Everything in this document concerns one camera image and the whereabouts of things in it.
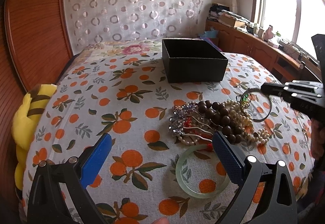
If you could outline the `person's hand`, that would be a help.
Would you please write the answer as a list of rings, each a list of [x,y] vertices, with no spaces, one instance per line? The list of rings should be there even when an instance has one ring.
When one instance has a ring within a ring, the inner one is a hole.
[[[324,154],[324,125],[315,119],[311,119],[311,154],[319,160]]]

